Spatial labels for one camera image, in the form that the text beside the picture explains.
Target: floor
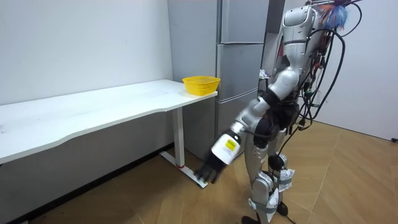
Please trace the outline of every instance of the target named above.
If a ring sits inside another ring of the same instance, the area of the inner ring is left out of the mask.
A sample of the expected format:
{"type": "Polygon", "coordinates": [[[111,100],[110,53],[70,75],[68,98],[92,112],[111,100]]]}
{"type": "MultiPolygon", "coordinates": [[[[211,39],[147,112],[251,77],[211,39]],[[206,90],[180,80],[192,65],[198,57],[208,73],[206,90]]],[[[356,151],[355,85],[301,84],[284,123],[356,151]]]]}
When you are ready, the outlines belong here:
{"type": "MultiPolygon", "coordinates": [[[[297,224],[398,223],[398,144],[314,123],[284,154],[296,170],[285,203],[297,224]]],[[[187,164],[200,166],[189,153],[187,164]]],[[[255,217],[248,197],[243,156],[205,189],[157,156],[30,223],[240,224],[255,217]]]]}

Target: refrigerator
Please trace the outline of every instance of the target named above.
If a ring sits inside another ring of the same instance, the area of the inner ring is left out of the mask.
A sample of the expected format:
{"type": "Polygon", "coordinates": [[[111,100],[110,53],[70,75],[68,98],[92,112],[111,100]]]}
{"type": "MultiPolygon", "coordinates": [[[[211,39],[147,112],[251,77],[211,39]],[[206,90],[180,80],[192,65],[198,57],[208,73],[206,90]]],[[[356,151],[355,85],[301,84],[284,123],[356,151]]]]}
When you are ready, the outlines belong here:
{"type": "Polygon", "coordinates": [[[169,0],[174,80],[221,79],[216,98],[183,107],[185,148],[200,159],[257,97],[269,6],[270,0],[169,0]]]}

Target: yellow sticker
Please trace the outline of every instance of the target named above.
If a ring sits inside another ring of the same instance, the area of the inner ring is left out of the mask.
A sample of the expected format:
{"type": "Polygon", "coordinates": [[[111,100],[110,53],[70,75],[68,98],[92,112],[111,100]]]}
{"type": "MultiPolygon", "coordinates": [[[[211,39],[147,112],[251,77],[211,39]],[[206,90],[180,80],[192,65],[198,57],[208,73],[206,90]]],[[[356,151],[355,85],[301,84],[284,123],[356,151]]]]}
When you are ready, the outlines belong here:
{"type": "Polygon", "coordinates": [[[229,139],[229,140],[226,142],[225,146],[226,146],[229,150],[234,151],[234,150],[235,150],[235,147],[236,147],[236,143],[235,143],[234,141],[232,141],[232,140],[229,139]]]}

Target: white table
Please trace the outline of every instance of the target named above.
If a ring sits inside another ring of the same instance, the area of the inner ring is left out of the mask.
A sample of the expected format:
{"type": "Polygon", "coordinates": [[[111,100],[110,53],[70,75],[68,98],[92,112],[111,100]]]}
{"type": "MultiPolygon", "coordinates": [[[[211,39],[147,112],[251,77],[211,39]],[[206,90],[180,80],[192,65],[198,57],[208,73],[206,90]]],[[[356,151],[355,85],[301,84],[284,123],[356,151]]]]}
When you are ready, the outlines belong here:
{"type": "Polygon", "coordinates": [[[0,106],[0,164],[99,129],[172,110],[175,158],[167,152],[161,155],[206,187],[185,167],[182,106],[216,95],[194,96],[182,83],[157,80],[0,106]]]}

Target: yellow basket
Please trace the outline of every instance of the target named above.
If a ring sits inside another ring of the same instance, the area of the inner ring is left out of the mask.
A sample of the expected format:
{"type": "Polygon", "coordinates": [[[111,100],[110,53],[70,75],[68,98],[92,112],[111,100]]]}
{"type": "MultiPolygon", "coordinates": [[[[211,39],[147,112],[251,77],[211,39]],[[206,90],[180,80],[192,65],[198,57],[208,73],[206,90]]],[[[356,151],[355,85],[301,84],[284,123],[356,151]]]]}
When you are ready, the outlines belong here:
{"type": "Polygon", "coordinates": [[[183,78],[182,81],[189,93],[196,96],[205,96],[216,91],[220,79],[215,77],[188,77],[183,78]]]}

